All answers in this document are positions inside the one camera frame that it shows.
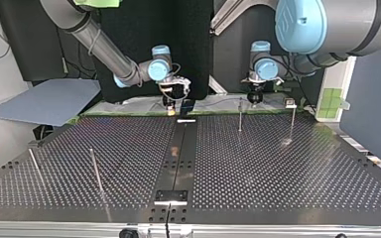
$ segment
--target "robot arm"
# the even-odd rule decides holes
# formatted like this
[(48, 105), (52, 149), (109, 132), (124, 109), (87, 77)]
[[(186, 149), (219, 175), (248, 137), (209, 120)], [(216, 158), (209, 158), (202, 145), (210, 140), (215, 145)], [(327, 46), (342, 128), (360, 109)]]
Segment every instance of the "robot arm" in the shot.
[(129, 87), (154, 80), (160, 85), (174, 84), (170, 49), (157, 46), (153, 59), (136, 64), (126, 57), (91, 19), (91, 8), (76, 6), (71, 0), (41, 0), (42, 5), (61, 29), (73, 34), (91, 54), (94, 54), (114, 74), (119, 87)]
[(276, 12), (278, 42), (291, 54), (271, 56), (268, 42), (252, 45), (248, 81), (258, 91), (266, 81), (381, 50), (381, 0), (279, 0)]

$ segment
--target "perforated metal table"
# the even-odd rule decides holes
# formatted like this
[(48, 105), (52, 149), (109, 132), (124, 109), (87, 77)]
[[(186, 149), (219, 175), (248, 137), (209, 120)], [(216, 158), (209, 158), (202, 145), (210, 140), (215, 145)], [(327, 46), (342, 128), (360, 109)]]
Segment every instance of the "perforated metal table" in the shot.
[[(40, 170), (27, 153), (0, 170), (0, 221), (381, 226), (381, 170), (329, 128), (238, 118), (83, 118), (35, 150)], [(156, 206), (159, 190), (188, 204)]]

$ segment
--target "green tape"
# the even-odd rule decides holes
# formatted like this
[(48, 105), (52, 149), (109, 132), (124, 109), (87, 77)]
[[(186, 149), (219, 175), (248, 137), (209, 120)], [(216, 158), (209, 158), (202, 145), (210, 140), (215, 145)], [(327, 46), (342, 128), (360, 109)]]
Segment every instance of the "green tape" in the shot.
[(323, 97), (318, 109), (318, 118), (334, 119), (338, 115), (338, 110), (342, 102), (342, 89), (326, 88), (323, 90)]
[(122, 0), (74, 0), (76, 5), (85, 5), (94, 8), (117, 8)]

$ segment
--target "vertical metal pin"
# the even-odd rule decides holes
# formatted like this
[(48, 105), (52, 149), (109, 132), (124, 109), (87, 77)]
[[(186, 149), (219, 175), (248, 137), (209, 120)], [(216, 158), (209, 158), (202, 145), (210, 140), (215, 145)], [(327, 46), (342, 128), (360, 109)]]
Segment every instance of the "vertical metal pin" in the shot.
[(95, 176), (97, 177), (98, 186), (100, 188), (100, 191), (104, 192), (103, 184), (101, 183), (101, 179), (100, 179), (100, 171), (98, 170), (97, 159), (95, 158), (95, 155), (94, 155), (94, 150), (89, 149), (89, 154), (91, 155), (92, 164), (94, 165), (94, 171), (95, 171)]
[(243, 100), (240, 97), (240, 102), (239, 102), (239, 132), (242, 131), (242, 120), (243, 120)]
[(30, 153), (30, 157), (33, 160), (34, 167), (36, 168), (36, 170), (39, 170), (40, 169), (39, 164), (37, 164), (36, 156), (34, 155), (33, 149), (30, 148), (29, 153)]
[(292, 129), (293, 129), (293, 127), (295, 126), (296, 110), (297, 110), (297, 107), (295, 107), (295, 108), (293, 109)]

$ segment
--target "gray cardboard sheet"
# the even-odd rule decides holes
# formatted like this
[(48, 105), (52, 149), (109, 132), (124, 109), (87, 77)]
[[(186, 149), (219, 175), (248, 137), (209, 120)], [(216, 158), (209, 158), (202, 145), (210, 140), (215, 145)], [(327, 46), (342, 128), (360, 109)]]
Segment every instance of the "gray cardboard sheet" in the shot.
[(62, 126), (100, 91), (98, 81), (46, 81), (0, 105), (0, 119)]

